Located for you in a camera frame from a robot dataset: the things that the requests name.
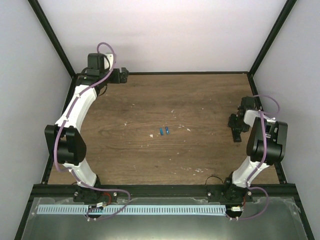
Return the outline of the black remote control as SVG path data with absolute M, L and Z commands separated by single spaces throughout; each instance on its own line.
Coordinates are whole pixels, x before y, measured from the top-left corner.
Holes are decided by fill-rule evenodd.
M 238 128 L 231 128 L 231 133 L 232 133 L 232 139 L 234 143 L 241 143 L 242 138 L 241 138 L 241 133 L 242 131 Z

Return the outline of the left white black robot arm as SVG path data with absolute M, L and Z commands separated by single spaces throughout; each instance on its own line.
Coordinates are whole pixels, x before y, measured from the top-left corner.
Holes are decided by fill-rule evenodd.
M 87 146 L 81 135 L 83 121 L 100 94 L 108 84 L 125 84 L 129 72 L 115 68 L 114 53 L 90 53 L 87 67 L 78 75 L 75 89 L 62 116 L 44 130 L 49 155 L 59 172 L 73 175 L 79 187 L 86 188 L 84 195 L 97 202 L 102 196 L 100 179 L 92 171 L 87 160 Z

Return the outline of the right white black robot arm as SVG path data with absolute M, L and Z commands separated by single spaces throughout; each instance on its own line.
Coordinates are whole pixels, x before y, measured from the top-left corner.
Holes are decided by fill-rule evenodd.
M 230 173 L 222 188 L 223 198 L 229 202 L 245 196 L 252 181 L 268 167 L 280 163 L 286 152 L 288 124 L 278 121 L 273 114 L 258 109 L 257 96 L 245 96 L 228 119 L 233 141 L 240 143 L 241 133 L 250 131 L 246 158 Z

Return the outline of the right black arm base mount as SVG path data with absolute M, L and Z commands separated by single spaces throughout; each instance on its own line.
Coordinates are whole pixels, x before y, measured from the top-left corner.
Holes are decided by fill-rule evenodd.
M 206 191 L 208 198 L 213 202 L 240 203 L 244 200 L 249 190 L 234 184 L 227 186 L 215 184 L 207 185 Z

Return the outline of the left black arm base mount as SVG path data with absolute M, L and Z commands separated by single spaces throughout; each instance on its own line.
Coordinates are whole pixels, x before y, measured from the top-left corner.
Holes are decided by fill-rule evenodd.
M 97 191 L 78 186 L 74 192 L 73 201 L 85 204 L 95 204 L 100 202 L 115 203 L 117 198 L 117 193 L 114 195 L 112 192 Z

